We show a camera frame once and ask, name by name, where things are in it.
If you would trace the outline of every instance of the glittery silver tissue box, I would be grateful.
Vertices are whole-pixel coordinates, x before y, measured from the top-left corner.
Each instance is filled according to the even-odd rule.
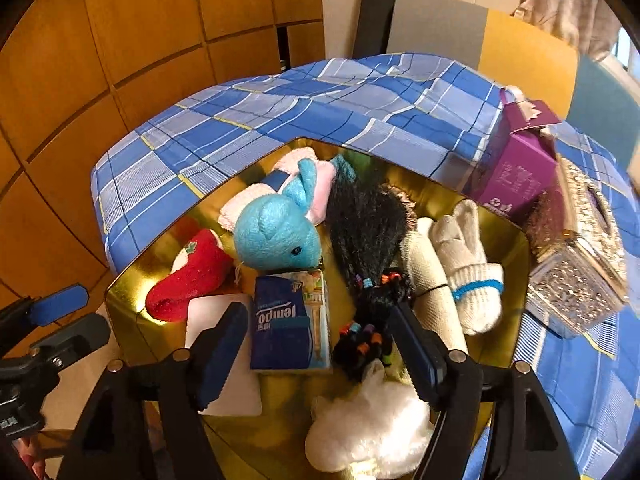
[[[625,254],[607,200],[577,166],[558,159],[556,182],[525,225],[538,261],[527,309],[567,338],[621,310],[628,297]]]

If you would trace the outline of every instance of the curtain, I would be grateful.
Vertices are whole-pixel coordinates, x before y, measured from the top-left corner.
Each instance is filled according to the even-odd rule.
[[[620,22],[604,0],[523,0],[514,15],[601,60],[618,38]]]

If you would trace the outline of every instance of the brown fuzzy object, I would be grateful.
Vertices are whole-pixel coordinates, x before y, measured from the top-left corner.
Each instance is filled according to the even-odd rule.
[[[385,184],[385,187],[392,195],[397,196],[402,202],[404,209],[406,209],[406,227],[409,231],[415,231],[418,226],[418,215],[414,211],[415,202],[409,198],[409,195],[402,189],[391,184]]]

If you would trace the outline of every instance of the white knitted mitten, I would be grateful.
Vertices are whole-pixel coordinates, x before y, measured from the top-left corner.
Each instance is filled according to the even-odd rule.
[[[500,264],[488,264],[480,242],[478,206],[463,200],[453,215],[443,216],[430,230],[465,334],[487,332],[500,319],[503,273]]]
[[[404,270],[415,293],[414,312],[420,324],[440,336],[449,350],[468,353],[447,277],[429,240],[430,218],[420,218],[417,230],[400,242]]]

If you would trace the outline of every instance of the screw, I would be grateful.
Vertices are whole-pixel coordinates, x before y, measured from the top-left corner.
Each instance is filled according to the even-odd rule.
[[[172,357],[174,361],[183,362],[187,361],[189,357],[191,357],[191,352],[189,352],[186,348],[178,348],[173,354]]]
[[[513,366],[515,366],[516,370],[521,374],[528,374],[531,371],[531,365],[524,361],[516,361]]]
[[[122,362],[121,359],[114,359],[109,361],[109,364],[107,365],[107,370],[115,373],[122,370],[123,366],[124,366],[124,363]]]
[[[449,352],[449,359],[455,363],[463,363],[466,361],[466,354],[462,350],[452,350]]]

